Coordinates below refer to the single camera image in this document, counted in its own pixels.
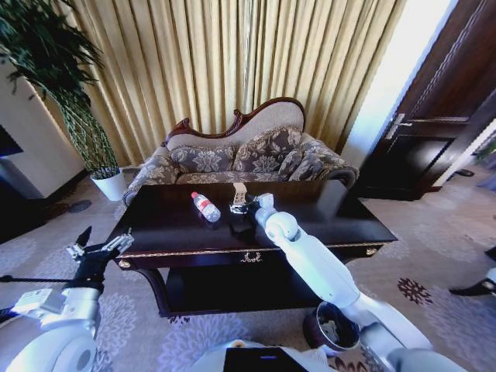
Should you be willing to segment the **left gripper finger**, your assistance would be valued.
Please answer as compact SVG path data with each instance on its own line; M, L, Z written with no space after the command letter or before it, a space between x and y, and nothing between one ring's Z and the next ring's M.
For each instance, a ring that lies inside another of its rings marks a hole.
M133 242L134 237L132 235L132 229L128 228L123 234L117 236L109 243L106 243L101 248L101 251L107 253L110 257L118 257L121 253L127 251L132 246Z
M92 227L89 226L81 235L78 236L76 241L67 246L65 250L69 253L73 260L79 260L85 255L84 248L87 246L91 236Z

